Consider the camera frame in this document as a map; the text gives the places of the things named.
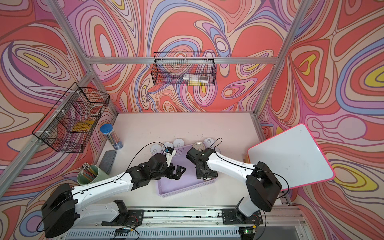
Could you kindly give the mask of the lilac plastic basket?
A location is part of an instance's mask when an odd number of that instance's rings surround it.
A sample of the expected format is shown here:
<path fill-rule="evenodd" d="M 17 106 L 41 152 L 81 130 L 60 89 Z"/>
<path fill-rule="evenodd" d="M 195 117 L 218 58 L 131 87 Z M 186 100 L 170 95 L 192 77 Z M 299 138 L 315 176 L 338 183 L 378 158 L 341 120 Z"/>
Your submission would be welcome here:
<path fill-rule="evenodd" d="M 187 152 L 192 146 L 193 145 L 186 145 L 175 149 L 176 155 L 173 157 L 171 163 L 174 166 L 184 167 L 186 170 L 179 180 L 161 178 L 157 181 L 158 195 L 160 197 L 169 197 L 216 182 L 217 179 L 215 178 L 210 180 L 197 179 L 196 166 L 186 158 Z"/>

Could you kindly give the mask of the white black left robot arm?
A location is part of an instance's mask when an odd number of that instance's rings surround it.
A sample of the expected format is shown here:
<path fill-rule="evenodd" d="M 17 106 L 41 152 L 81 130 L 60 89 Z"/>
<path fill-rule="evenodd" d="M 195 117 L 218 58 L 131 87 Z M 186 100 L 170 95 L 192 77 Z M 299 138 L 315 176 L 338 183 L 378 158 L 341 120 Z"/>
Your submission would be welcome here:
<path fill-rule="evenodd" d="M 147 162 L 93 184 L 58 186 L 41 208 L 41 224 L 46 238 L 58 237 L 76 224 L 85 222 L 102 222 L 107 226 L 139 225 L 138 217 L 129 212 L 122 200 L 113 201 L 112 207 L 92 208 L 91 205 L 107 197 L 147 186 L 152 180 L 179 180 L 186 169 L 174 166 L 173 156 L 170 153 L 155 154 Z"/>

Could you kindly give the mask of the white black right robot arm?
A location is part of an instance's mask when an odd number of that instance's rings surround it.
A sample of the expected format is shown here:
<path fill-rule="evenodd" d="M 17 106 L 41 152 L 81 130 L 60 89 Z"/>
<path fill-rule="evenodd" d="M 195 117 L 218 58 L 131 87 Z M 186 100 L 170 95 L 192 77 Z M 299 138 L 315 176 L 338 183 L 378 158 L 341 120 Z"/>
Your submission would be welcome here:
<path fill-rule="evenodd" d="M 282 190 L 282 184 L 267 164 L 242 163 L 219 154 L 212 148 L 199 151 L 191 148 L 186 158 L 196 167 L 198 179 L 216 178 L 223 173 L 244 183 L 248 195 L 242 197 L 235 208 L 222 209 L 225 225 L 260 225 L 261 211 L 270 212 Z"/>

